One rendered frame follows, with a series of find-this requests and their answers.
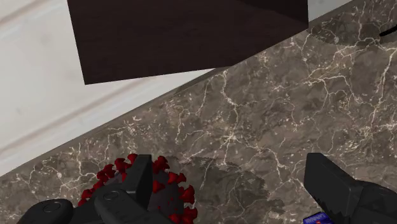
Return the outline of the thin black object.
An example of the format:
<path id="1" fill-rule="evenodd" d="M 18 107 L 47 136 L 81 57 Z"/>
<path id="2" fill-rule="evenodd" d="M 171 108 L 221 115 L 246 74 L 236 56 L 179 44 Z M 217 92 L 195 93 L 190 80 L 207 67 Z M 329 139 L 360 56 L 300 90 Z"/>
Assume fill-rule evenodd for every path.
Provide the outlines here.
<path id="1" fill-rule="evenodd" d="M 391 33 L 393 33 L 393 32 L 396 32 L 396 31 L 397 31 L 397 25 L 394 26 L 394 27 L 391 27 L 390 29 L 387 29 L 387 30 L 385 30 L 385 31 L 382 31 L 382 32 L 379 34 L 379 36 L 380 36 L 380 37 L 387 36 L 387 35 L 389 35 L 389 34 L 391 34 Z"/>

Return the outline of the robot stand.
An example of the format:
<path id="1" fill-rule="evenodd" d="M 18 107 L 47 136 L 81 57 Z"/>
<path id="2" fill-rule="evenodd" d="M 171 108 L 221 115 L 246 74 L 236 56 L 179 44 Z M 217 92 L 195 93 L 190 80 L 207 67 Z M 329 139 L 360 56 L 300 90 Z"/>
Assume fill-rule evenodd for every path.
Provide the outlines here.
<path id="1" fill-rule="evenodd" d="M 86 84 L 239 63 L 309 26 L 308 0 L 67 0 Z"/>

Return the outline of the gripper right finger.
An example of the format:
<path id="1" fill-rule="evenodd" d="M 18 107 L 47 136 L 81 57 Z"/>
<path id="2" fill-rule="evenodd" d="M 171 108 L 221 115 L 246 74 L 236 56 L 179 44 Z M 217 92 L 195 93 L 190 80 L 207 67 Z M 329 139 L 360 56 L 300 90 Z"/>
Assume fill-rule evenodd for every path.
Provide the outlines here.
<path id="1" fill-rule="evenodd" d="M 351 177 L 322 153 L 308 153 L 303 185 L 334 224 L 397 224 L 397 193 Z"/>

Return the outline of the grey ball with red spikes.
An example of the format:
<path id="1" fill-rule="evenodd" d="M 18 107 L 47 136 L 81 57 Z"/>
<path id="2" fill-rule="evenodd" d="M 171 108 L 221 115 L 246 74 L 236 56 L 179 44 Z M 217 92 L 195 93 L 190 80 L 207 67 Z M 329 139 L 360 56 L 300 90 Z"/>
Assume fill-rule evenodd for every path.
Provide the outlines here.
<path id="1" fill-rule="evenodd" d="M 77 207 L 88 202 L 98 188 L 124 182 L 127 169 L 132 167 L 137 156 L 139 155 L 132 153 L 127 158 L 117 158 L 112 164 L 105 165 L 96 175 L 97 182 L 83 191 Z M 152 159 L 152 173 L 153 186 L 147 210 L 160 212 L 174 224 L 194 224 L 198 216 L 198 211 L 193 206 L 195 189 L 192 186 L 181 186 L 186 181 L 186 176 L 182 172 L 172 172 L 163 156 Z"/>

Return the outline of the blue box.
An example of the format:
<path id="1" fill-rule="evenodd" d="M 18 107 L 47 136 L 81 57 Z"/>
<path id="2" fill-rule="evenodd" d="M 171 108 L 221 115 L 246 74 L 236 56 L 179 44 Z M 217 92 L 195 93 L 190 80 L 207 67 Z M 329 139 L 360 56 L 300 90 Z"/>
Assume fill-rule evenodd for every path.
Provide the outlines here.
<path id="1" fill-rule="evenodd" d="M 303 224 L 334 224 L 324 212 L 318 212 L 303 219 Z"/>

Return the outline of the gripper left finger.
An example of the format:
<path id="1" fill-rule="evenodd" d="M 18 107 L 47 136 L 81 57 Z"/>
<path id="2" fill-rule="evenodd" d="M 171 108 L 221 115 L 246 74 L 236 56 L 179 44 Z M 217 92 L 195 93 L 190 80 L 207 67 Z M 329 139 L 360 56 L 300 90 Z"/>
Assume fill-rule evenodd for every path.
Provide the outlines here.
<path id="1" fill-rule="evenodd" d="M 158 211 L 148 211 L 153 186 L 151 155 L 139 155 L 124 182 L 98 188 L 80 207 L 51 199 L 30 207 L 17 224 L 174 224 Z"/>

